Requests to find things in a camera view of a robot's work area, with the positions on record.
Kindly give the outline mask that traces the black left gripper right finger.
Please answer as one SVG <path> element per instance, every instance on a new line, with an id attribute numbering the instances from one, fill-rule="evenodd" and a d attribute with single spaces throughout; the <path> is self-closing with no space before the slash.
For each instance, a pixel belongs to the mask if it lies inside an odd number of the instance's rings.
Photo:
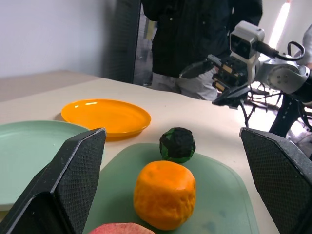
<path id="1" fill-rule="evenodd" d="M 280 234 L 312 234 L 312 160 L 293 142 L 241 128 L 255 187 Z"/>

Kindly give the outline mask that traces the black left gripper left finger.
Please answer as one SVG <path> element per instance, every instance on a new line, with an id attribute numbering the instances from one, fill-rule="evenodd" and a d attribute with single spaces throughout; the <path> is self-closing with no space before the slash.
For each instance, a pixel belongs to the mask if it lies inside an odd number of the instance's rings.
<path id="1" fill-rule="evenodd" d="M 0 222 L 0 234 L 82 234 L 105 141 L 104 128 L 67 139 Z"/>

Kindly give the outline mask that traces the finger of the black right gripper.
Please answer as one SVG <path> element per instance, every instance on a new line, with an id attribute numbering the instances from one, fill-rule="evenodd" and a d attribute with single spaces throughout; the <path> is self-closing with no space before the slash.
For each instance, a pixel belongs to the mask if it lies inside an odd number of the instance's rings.
<path id="1" fill-rule="evenodd" d="M 212 104 L 237 109 L 247 99 L 249 91 L 248 86 L 232 87 L 220 94 Z"/>
<path id="2" fill-rule="evenodd" d="M 187 66 L 179 74 L 180 78 L 196 78 L 201 74 L 204 74 L 214 67 L 220 68 L 222 65 L 221 59 L 217 58 L 214 55 L 208 55 L 204 60 L 192 63 Z"/>

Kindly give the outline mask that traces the light green round plate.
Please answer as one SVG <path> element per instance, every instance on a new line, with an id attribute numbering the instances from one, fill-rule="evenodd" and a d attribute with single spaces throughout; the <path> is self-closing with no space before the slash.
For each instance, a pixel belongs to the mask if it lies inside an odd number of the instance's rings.
<path id="1" fill-rule="evenodd" d="M 62 121 L 0 124 L 0 211 L 8 211 L 69 138 L 87 129 Z"/>

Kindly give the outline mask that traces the dark green ball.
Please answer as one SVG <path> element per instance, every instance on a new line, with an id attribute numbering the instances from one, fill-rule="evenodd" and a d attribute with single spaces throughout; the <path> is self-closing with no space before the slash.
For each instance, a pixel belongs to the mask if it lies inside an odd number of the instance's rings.
<path id="1" fill-rule="evenodd" d="M 185 163 L 196 150 L 193 133 L 182 127 L 171 128 L 160 137 L 159 150 L 163 160 Z"/>

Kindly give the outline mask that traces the red apple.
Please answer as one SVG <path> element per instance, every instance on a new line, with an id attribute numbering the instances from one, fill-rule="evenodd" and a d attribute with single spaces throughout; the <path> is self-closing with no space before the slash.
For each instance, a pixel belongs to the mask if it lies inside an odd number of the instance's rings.
<path id="1" fill-rule="evenodd" d="M 103 224 L 88 234 L 156 234 L 136 223 L 108 223 Z"/>

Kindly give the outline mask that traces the orange round plate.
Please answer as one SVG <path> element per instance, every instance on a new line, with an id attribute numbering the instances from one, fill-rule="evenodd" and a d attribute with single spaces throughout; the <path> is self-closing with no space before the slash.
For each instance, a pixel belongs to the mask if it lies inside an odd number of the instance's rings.
<path id="1" fill-rule="evenodd" d="M 67 104 L 62 118 L 87 129 L 105 128 L 108 139 L 127 138 L 140 134 L 152 118 L 136 105 L 111 99 L 84 99 Z"/>

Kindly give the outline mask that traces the orange fruit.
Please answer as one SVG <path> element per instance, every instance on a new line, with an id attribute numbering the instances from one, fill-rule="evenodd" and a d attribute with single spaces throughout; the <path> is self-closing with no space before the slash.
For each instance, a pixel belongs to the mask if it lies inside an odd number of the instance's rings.
<path id="1" fill-rule="evenodd" d="M 193 214 L 196 180 L 180 164 L 160 160 L 148 163 L 139 173 L 133 194 L 137 215 L 151 226 L 171 231 Z"/>

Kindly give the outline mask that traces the person in black jacket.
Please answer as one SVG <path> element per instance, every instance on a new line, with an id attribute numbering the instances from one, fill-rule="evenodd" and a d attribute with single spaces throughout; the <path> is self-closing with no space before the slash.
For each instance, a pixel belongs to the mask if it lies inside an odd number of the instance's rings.
<path id="1" fill-rule="evenodd" d="M 189 65 L 208 55 L 230 54 L 229 34 L 243 21 L 258 25 L 262 0 L 141 0 L 145 16 L 157 22 L 152 41 L 152 88 L 213 101 L 216 69 L 181 78 Z"/>

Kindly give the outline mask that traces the black metal stand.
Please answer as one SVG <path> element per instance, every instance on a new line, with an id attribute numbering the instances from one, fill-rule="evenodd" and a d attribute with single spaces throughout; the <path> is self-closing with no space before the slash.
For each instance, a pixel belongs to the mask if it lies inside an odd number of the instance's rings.
<path id="1" fill-rule="evenodd" d="M 285 138 L 287 132 L 299 118 L 301 118 L 309 130 L 312 131 L 312 125 L 309 124 L 308 115 L 304 108 L 305 105 L 302 102 L 284 94 L 282 105 L 277 112 L 269 132 Z"/>

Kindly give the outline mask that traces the light green rounded square tray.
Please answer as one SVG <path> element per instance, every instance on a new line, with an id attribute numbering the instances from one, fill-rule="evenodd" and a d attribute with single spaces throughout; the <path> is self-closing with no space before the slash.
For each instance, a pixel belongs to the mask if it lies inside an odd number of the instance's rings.
<path id="1" fill-rule="evenodd" d="M 147 226 L 135 213 L 133 191 L 142 168 L 160 158 L 154 143 L 134 144 L 119 152 L 100 172 L 83 234 L 105 223 Z M 185 166 L 196 180 L 193 215 L 180 228 L 155 229 L 156 234 L 259 234 L 247 189 L 233 169 L 201 154 L 194 154 Z"/>

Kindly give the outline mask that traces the dark upright pillar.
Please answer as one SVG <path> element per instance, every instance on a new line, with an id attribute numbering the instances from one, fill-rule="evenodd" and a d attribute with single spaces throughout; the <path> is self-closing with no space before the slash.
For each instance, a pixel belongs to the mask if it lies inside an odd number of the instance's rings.
<path id="1" fill-rule="evenodd" d="M 140 0 L 117 0 L 112 15 L 107 77 L 133 83 L 137 52 Z"/>

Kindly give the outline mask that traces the thin black spiky frame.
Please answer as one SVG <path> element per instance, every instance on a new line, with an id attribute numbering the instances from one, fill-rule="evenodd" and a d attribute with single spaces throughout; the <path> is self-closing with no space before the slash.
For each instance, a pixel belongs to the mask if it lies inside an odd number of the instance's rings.
<path id="1" fill-rule="evenodd" d="M 244 115 L 247 127 L 269 130 L 282 104 L 283 94 L 263 83 L 249 86 L 243 105 L 239 107 Z"/>

